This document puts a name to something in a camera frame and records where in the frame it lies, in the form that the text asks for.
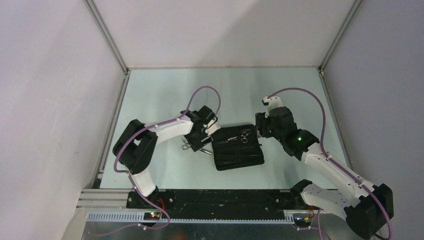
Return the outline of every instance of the white wall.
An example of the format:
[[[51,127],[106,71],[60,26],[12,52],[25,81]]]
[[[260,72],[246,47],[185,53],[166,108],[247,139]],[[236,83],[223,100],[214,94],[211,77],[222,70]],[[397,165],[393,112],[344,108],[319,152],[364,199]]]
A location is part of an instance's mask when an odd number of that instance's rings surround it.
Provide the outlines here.
[[[318,66],[354,0],[96,0],[129,67]]]
[[[0,239],[60,239],[123,74],[82,0],[2,1],[0,16]]]
[[[364,1],[324,70],[354,168],[393,190],[393,239],[424,236],[424,1]]]

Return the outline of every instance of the gray wall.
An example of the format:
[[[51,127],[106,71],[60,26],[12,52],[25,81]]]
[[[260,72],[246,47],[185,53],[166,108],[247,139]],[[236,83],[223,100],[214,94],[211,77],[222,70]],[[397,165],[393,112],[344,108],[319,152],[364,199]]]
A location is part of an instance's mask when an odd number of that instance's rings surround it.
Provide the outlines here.
[[[394,239],[423,239],[424,1],[365,1],[324,73],[355,170],[393,190]]]
[[[1,1],[0,239],[57,240],[123,73],[82,0]]]

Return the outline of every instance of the robotic arm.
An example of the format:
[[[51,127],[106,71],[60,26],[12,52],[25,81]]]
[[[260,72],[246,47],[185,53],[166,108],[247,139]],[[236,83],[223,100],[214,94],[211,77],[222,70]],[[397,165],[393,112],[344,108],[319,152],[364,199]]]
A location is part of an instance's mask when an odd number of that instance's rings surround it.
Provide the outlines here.
[[[317,137],[297,128],[292,112],[283,106],[279,97],[265,97],[262,103],[268,109],[255,114],[258,134],[277,139],[288,155],[318,170],[338,189],[329,191],[304,179],[290,190],[296,198],[346,220],[349,227],[364,239],[371,238],[386,224],[382,211],[364,186],[373,190],[388,216],[393,217],[393,193],[388,186],[374,185],[339,163],[330,152],[323,152]],[[357,177],[361,184],[357,184],[350,175]]]
[[[113,147],[113,154],[116,156],[125,142],[145,126],[146,124],[137,119],[132,120]],[[138,135],[135,140],[140,141],[139,144],[136,144],[133,140],[124,149],[119,162],[128,169],[135,186],[146,197],[156,189],[148,166],[157,144],[184,135],[193,151],[196,152],[210,143],[212,141],[211,135],[220,128],[218,118],[209,107],[203,106],[199,111],[188,111],[183,117],[177,118],[176,121],[160,126],[155,125],[150,130]]]

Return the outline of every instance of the black pouch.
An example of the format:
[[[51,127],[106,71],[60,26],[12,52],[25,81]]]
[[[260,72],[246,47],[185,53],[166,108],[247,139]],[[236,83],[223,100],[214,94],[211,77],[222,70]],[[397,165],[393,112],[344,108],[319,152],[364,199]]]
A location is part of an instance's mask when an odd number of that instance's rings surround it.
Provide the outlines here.
[[[212,134],[212,139],[213,160],[218,171],[265,162],[253,124],[222,127]]]

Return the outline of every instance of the work surface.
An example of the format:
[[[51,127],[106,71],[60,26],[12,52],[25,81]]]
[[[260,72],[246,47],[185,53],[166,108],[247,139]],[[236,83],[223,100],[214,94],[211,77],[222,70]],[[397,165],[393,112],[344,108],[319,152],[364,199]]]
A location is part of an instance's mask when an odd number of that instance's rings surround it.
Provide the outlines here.
[[[112,147],[131,120],[151,123],[174,118],[187,107],[192,93],[203,85],[216,88],[221,95],[217,116],[222,127],[255,124],[255,113],[267,110],[261,103],[262,98],[279,89],[298,87],[313,92],[327,113],[325,147],[346,164],[321,80],[313,67],[132,70]],[[300,91],[286,91],[278,96],[292,111],[298,128],[319,138],[323,123],[318,103]],[[199,110],[203,105],[213,111],[217,109],[218,98],[212,90],[198,92],[190,110]],[[334,188],[318,171],[288,156],[275,139],[260,138],[259,143],[264,164],[217,171],[213,156],[200,151],[184,151],[182,138],[175,137],[156,146],[149,169],[160,189],[290,189],[302,179],[323,188]],[[127,175],[113,170],[112,147],[100,187],[129,189],[132,185]],[[212,150],[212,146],[208,144],[205,149]]]

